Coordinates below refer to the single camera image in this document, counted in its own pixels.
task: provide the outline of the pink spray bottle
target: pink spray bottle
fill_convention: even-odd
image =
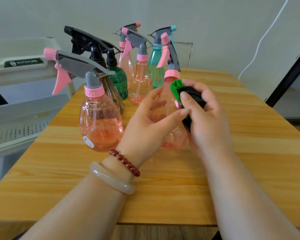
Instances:
[[[143,98],[152,90],[152,80],[148,75],[148,52],[146,43],[153,44],[143,35],[136,33],[128,28],[123,27],[121,32],[126,35],[126,47],[122,57],[124,58],[134,47],[138,47],[138,55],[136,57],[136,72],[130,81],[128,88],[129,100],[139,105]]]
[[[133,30],[135,32],[138,32],[138,29],[141,26],[140,22],[136,22],[133,24],[128,24],[125,25],[124,28],[128,28],[129,30]],[[119,35],[120,36],[120,41],[119,41],[119,46],[120,46],[120,50],[124,51],[125,47],[126,47],[126,35],[124,33],[122,33],[121,31],[122,28],[120,28],[118,31],[120,31],[120,34],[118,34],[117,32],[113,33],[115,35]],[[128,53],[127,56],[123,56],[123,53],[120,53],[120,57],[119,57],[119,62],[118,62],[118,67],[122,68],[124,70],[124,72],[127,75],[127,82],[128,82],[128,88],[130,87],[130,82],[134,76],[134,64],[132,62],[132,58],[131,58],[131,54]]]
[[[175,99],[170,90],[172,82],[180,78],[181,70],[177,53],[167,33],[161,35],[161,41],[163,44],[162,56],[157,68],[163,67],[168,63],[168,70],[164,74],[164,84],[157,99],[159,104],[164,104],[164,106],[153,111],[151,115],[151,120],[153,122],[158,122],[181,108],[181,104]],[[183,124],[180,123],[165,137],[162,147],[182,149],[187,139],[188,133]]]
[[[62,50],[45,48],[44,56],[48,60],[54,60],[55,68],[58,70],[52,94],[60,92],[71,81],[68,72],[86,79],[84,86],[86,97],[79,115],[80,132],[84,142],[96,151],[116,148],[124,133],[122,118],[114,101],[105,95],[99,80],[115,72],[108,71],[84,56]]]

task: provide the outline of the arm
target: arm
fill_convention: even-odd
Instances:
[[[159,149],[164,137],[188,115],[188,109],[182,109],[153,123],[149,119],[150,111],[160,91],[157,88],[144,98],[116,148],[137,168]],[[132,173],[116,157],[107,157],[101,166],[125,182],[133,181]],[[21,239],[109,239],[125,198],[125,194],[89,173]]]
[[[187,93],[181,101],[192,119],[190,146],[206,169],[220,234],[224,240],[300,239],[300,232],[282,214],[236,157],[226,114],[206,84],[183,80],[202,92],[202,109]]]

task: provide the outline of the woman's right hand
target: woman's right hand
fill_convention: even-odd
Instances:
[[[202,99],[207,103],[202,109],[189,94],[180,94],[182,105],[189,109],[192,119],[189,135],[191,149],[204,162],[218,157],[233,156],[228,119],[216,95],[204,83],[185,79],[182,83],[201,92]]]

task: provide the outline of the white cable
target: white cable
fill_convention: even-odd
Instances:
[[[242,73],[252,64],[252,62],[255,60],[257,54],[258,54],[258,50],[259,50],[259,46],[261,44],[261,41],[263,40],[263,38],[267,35],[267,33],[270,31],[270,29],[272,28],[272,26],[274,25],[274,23],[277,21],[278,17],[280,16],[281,12],[283,11],[284,7],[286,6],[286,4],[288,3],[289,0],[286,0],[286,2],[284,3],[284,5],[282,6],[280,12],[278,13],[278,15],[276,16],[275,20],[273,21],[273,23],[271,24],[270,28],[267,30],[267,32],[262,36],[261,40],[259,41],[258,46],[256,47],[256,53],[254,55],[254,58],[252,59],[252,61],[250,62],[250,64],[248,64],[248,66],[246,68],[243,69],[243,71],[240,73],[238,80],[240,80],[240,77],[242,75]]]

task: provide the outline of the hand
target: hand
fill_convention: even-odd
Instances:
[[[169,134],[188,115],[188,109],[180,109],[157,123],[150,120],[152,110],[162,104],[154,99],[162,88],[149,92],[136,113],[131,117],[117,151],[124,155],[137,168],[160,148],[164,137]]]
[[[181,102],[189,109],[192,119],[189,143],[192,150],[203,160],[213,160],[225,154],[234,154],[228,120],[224,109],[212,90],[204,83],[182,80],[186,86],[192,86],[201,92],[207,103],[204,109],[186,92],[181,92]]]

